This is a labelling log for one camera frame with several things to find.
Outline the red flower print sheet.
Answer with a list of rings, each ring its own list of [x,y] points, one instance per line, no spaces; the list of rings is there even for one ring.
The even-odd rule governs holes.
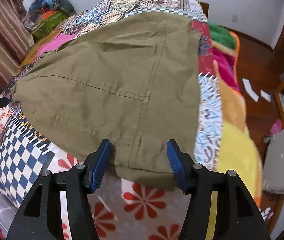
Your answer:
[[[100,239],[177,239],[190,200],[180,189],[160,190],[110,172],[87,198]]]

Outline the wooden laptop tray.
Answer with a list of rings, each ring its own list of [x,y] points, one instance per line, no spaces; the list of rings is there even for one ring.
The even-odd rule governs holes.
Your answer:
[[[21,69],[24,65],[32,63],[36,58],[36,54],[39,51],[39,48],[51,42],[61,31],[62,28],[56,28],[49,35],[47,35],[46,37],[39,40],[36,44],[34,44],[18,68]]]

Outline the multicolour fleece blanket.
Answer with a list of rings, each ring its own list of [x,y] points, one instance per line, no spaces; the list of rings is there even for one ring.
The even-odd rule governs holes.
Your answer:
[[[262,199],[262,162],[246,125],[245,99],[239,91],[236,65],[240,40],[233,32],[208,23],[214,70],[222,100],[223,127],[217,172],[235,170],[245,183],[258,207]]]

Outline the folded pink pants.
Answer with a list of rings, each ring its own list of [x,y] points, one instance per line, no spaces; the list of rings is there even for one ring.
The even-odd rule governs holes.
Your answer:
[[[41,56],[46,51],[57,50],[63,44],[73,40],[75,34],[67,35],[64,33],[59,33],[55,38],[53,38],[49,43],[42,45],[36,53],[36,57]]]

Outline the pile of clothes bags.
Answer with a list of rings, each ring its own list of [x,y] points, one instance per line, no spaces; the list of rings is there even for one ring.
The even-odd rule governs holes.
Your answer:
[[[37,43],[75,12],[69,0],[34,0],[23,18],[23,24]]]

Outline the olive khaki pants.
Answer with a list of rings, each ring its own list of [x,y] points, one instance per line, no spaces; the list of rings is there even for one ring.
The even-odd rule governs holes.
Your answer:
[[[147,12],[99,27],[37,61],[13,100],[75,158],[108,139],[118,177],[172,190],[166,144],[174,139],[191,153],[198,128],[200,33],[191,25],[185,16]]]

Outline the patchwork patterned bedsheet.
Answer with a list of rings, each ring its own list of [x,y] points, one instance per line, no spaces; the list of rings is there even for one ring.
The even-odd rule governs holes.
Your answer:
[[[192,29],[201,34],[198,53],[201,102],[194,155],[196,161],[215,170],[222,136],[222,102],[213,69],[211,31],[203,9],[195,0],[103,0],[92,9],[68,18],[60,26],[60,31],[78,38],[99,27],[147,12],[188,17],[192,21]],[[57,163],[59,171],[67,170],[76,163],[74,157],[61,153],[38,133],[12,101],[14,85],[32,68],[33,64],[24,66],[1,96],[6,105],[0,108],[0,193],[15,207],[22,203],[45,161]]]

